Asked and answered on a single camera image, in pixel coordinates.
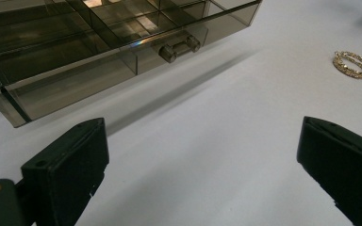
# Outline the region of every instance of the white tabletop surface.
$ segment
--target white tabletop surface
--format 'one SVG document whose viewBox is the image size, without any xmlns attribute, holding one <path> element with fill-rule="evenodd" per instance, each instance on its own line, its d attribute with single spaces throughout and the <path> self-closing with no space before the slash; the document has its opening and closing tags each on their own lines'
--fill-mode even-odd
<svg viewBox="0 0 362 226">
<path fill-rule="evenodd" d="M 0 114 L 0 178 L 104 117 L 110 163 L 77 225 L 352 225 L 296 161 L 304 116 L 362 136 L 362 0 L 265 0 L 253 25 L 18 129 Z"/>
</svg>

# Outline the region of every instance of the transparent plastic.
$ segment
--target transparent plastic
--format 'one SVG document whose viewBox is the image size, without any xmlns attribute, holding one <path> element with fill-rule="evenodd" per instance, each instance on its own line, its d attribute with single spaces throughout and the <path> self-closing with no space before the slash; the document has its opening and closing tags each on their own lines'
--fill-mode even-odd
<svg viewBox="0 0 362 226">
<path fill-rule="evenodd" d="M 0 1 L 0 111 L 43 117 L 248 27 L 260 3 Z"/>
</svg>

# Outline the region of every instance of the gold chain bracelet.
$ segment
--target gold chain bracelet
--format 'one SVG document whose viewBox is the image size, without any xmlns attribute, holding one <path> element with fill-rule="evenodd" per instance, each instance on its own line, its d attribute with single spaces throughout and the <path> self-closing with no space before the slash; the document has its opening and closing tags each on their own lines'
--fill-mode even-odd
<svg viewBox="0 0 362 226">
<path fill-rule="evenodd" d="M 334 66 L 340 72 L 353 78 L 362 79 L 362 73 L 354 69 L 348 68 L 348 66 L 345 63 L 343 63 L 342 59 L 347 59 L 362 69 L 362 56 L 359 56 L 351 52 L 342 51 L 342 52 L 335 52 L 335 57 L 333 60 Z"/>
</svg>

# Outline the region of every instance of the drawer handle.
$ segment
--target drawer handle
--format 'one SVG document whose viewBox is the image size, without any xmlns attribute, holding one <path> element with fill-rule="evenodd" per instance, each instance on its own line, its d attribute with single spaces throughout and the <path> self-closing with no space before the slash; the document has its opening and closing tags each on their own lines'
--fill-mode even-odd
<svg viewBox="0 0 362 226">
<path fill-rule="evenodd" d="M 173 46 L 163 45 L 158 54 L 168 63 L 173 63 L 178 57 L 189 52 L 196 53 L 201 48 L 201 43 L 193 36 L 188 36 L 186 40 L 181 41 Z"/>
</svg>

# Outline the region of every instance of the plastic jewelry box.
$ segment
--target plastic jewelry box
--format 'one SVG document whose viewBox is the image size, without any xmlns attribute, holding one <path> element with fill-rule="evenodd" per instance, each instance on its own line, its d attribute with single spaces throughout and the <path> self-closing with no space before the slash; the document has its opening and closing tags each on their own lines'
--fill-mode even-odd
<svg viewBox="0 0 362 226">
<path fill-rule="evenodd" d="M 0 0 L 0 111 L 14 127 L 251 25 L 261 0 Z"/>
</svg>

